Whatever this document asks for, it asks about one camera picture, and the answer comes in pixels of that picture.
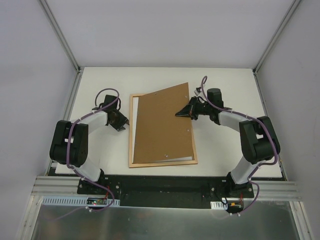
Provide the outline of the brown backing board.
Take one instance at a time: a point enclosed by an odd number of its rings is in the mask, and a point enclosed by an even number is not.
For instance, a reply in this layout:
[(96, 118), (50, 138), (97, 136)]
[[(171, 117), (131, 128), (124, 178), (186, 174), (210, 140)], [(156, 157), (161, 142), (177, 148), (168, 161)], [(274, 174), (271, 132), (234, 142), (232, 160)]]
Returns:
[(175, 114), (189, 102), (182, 83), (139, 97), (133, 162), (153, 163), (193, 156), (192, 121)]

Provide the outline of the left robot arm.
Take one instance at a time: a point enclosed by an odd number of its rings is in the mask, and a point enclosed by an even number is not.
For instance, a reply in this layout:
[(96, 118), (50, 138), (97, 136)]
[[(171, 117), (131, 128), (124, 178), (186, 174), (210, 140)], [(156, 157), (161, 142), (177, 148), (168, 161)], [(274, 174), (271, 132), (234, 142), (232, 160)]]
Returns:
[(66, 165), (89, 181), (88, 188), (96, 195), (105, 191), (106, 183), (103, 180), (103, 170), (89, 160), (89, 135), (104, 126), (111, 126), (118, 132), (125, 130), (129, 120), (120, 109), (120, 98), (107, 94), (104, 102), (94, 107), (91, 113), (73, 122), (58, 121), (53, 134), (50, 159)]

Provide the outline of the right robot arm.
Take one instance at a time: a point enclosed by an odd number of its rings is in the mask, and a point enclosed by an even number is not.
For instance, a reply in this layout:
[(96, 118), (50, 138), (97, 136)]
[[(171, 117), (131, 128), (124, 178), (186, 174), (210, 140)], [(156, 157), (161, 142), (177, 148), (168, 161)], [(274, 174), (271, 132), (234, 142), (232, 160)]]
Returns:
[(193, 96), (176, 117), (197, 120), (199, 115), (209, 116), (217, 125), (228, 127), (239, 133), (242, 157), (236, 167), (226, 176), (220, 194), (222, 197), (237, 198), (250, 186), (250, 179), (264, 165), (278, 163), (280, 143), (271, 119), (246, 116), (224, 107), (221, 90), (210, 88), (204, 98)]

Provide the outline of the wooden picture frame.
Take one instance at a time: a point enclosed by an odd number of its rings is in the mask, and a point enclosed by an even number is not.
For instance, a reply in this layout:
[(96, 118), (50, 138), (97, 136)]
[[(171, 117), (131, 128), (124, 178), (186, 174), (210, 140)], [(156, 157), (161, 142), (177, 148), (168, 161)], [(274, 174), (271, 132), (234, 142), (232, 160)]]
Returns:
[(129, 97), (129, 143), (128, 143), (128, 167), (133, 168), (152, 168), (152, 167), (171, 167), (171, 166), (187, 166), (187, 165), (197, 165), (198, 156), (196, 151), (196, 143), (194, 137), (193, 128), (189, 130), (192, 136), (192, 150), (193, 156), (192, 160), (180, 160), (180, 161), (162, 161), (162, 162), (151, 162), (151, 163), (134, 163), (134, 145), (135, 145), (135, 127), (136, 127), (136, 117), (134, 116), (134, 111), (136, 105), (138, 105), (139, 97), (144, 94), (135, 93), (131, 94)]

